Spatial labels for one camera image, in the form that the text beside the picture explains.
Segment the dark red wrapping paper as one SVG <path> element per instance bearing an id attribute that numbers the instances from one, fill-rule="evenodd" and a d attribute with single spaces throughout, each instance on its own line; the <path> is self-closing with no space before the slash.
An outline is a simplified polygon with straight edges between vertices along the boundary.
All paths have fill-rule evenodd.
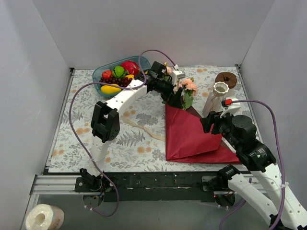
<path id="1" fill-rule="evenodd" d="M 184 111 L 165 106 L 165 155 L 167 161 L 206 164 L 240 164 L 222 136 L 204 133 L 201 116 L 190 107 Z"/>

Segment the cream printed ribbon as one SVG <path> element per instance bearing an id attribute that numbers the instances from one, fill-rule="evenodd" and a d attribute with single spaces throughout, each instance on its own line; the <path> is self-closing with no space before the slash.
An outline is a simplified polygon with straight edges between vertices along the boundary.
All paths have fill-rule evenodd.
<path id="1" fill-rule="evenodd" d="M 124 121 L 125 123 L 129 124 L 130 126 L 132 126 L 132 127 L 137 127 L 137 128 L 142 129 L 142 130 L 145 131 L 148 135 L 150 135 L 152 138 L 165 142 L 165 136 L 160 136 L 160 135 L 154 134 L 154 133 L 153 133 L 152 131 L 150 131 L 148 128 L 134 123 L 133 121 L 131 121 L 131 120 L 128 119 L 127 117 L 121 116 L 120 118 L 121 118 L 122 121 Z"/>

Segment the pink artificial flower bunch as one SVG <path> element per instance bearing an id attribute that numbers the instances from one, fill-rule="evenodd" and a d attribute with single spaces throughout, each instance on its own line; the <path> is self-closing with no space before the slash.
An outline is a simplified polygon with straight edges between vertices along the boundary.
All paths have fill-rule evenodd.
<path id="1" fill-rule="evenodd" d="M 167 76 L 170 76 L 172 70 L 179 70 L 175 69 L 177 65 L 175 65 L 173 68 L 169 67 L 167 62 L 164 62 L 163 65 L 166 66 L 166 74 Z M 194 78 L 182 78 L 177 81 L 177 83 L 174 85 L 173 91 L 176 92 L 179 87 L 183 88 L 182 94 L 181 94 L 181 101 L 183 105 L 183 110 L 187 110 L 192 106 L 194 96 L 198 91 L 197 85 L 194 83 Z"/>

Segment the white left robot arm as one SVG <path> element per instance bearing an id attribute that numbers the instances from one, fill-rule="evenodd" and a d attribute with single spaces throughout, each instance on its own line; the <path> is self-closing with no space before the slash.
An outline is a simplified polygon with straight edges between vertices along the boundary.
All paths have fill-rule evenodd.
<path id="1" fill-rule="evenodd" d="M 182 89 L 174 88 L 185 73 L 177 65 L 169 68 L 158 62 L 154 62 L 150 69 L 140 70 L 134 78 L 128 78 L 126 86 L 119 86 L 117 95 L 106 102 L 98 101 L 94 106 L 91 120 L 93 143 L 88 151 L 92 165 L 81 168 L 80 174 L 83 183 L 90 191 L 96 192 L 103 186 L 104 160 L 111 141 L 120 132 L 120 117 L 125 110 L 136 100 L 150 91 L 161 94 L 164 102 L 174 108 L 182 108 Z"/>

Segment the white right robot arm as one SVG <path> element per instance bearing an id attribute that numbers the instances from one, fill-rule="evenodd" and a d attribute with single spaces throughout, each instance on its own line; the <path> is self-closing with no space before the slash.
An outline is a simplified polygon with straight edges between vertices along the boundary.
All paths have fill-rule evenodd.
<path id="1" fill-rule="evenodd" d="M 270 149 L 256 138 L 256 126 L 245 115 L 210 112 L 200 122 L 205 133 L 220 134 L 235 149 L 236 157 L 262 185 L 266 195 L 248 182 L 233 165 L 227 165 L 209 181 L 231 189 L 245 199 L 274 230 L 305 230 L 307 211 L 295 197 Z"/>

